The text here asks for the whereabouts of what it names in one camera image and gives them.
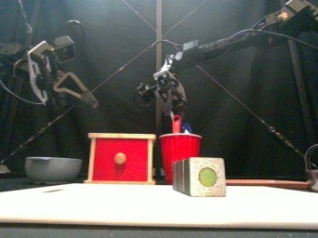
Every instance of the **black backdrop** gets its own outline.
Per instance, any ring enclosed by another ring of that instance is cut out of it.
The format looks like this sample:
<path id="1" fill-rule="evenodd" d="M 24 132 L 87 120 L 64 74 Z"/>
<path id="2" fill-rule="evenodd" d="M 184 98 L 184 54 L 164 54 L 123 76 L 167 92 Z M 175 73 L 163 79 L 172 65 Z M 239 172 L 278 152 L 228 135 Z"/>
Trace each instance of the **black backdrop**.
<path id="1" fill-rule="evenodd" d="M 153 84 L 157 56 L 149 46 L 156 40 L 157 14 L 167 40 L 181 44 L 197 39 L 200 44 L 207 44 L 250 28 L 282 8 L 280 2 L 169 0 L 161 2 L 160 11 L 155 0 L 42 0 L 30 44 L 36 46 L 42 40 L 50 43 L 54 36 L 70 36 L 80 54 L 64 63 L 62 70 L 73 72 L 93 90 L 99 106 L 89 109 L 76 105 L 10 156 L 9 169 L 24 172 L 26 156 L 62 156 L 83 159 L 81 173 L 87 174 L 88 133 L 156 133 L 155 105 L 137 106 L 133 92 L 139 83 Z M 29 21 L 36 1 L 25 0 L 22 4 Z M 0 42 L 22 45 L 26 26 L 18 1 L 0 2 L 0 18 Z M 80 27 L 64 25 L 68 20 L 80 22 L 84 41 Z M 299 37 L 316 43 L 315 33 L 302 33 Z M 161 56 L 173 53 L 175 47 L 163 43 Z M 298 54 L 308 120 L 316 131 L 316 52 L 298 47 Z M 36 100 L 26 77 L 16 79 L 1 73 L 1 80 L 22 98 Z M 184 121 L 193 133 L 203 136 L 201 156 L 224 159 L 227 177 L 302 179 L 303 158 L 228 95 L 229 92 L 300 152 L 306 151 L 316 135 L 306 128 L 288 44 L 231 52 L 200 68 L 183 70 L 180 81 L 188 102 Z M 66 108 L 26 104 L 2 89 L 0 101 L 1 154 L 6 157 Z M 169 120 L 163 116 L 161 134 L 169 130 Z"/>

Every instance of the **red plastic cup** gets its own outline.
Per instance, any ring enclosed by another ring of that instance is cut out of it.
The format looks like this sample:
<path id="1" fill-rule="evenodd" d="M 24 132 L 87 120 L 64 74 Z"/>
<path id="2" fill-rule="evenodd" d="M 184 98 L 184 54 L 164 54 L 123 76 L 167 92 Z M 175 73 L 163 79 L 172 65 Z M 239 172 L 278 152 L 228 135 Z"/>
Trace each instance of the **red plastic cup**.
<path id="1" fill-rule="evenodd" d="M 189 157 L 199 157 L 201 137 L 187 133 L 172 133 L 160 136 L 163 166 L 167 184 L 172 184 L 172 165 Z"/>

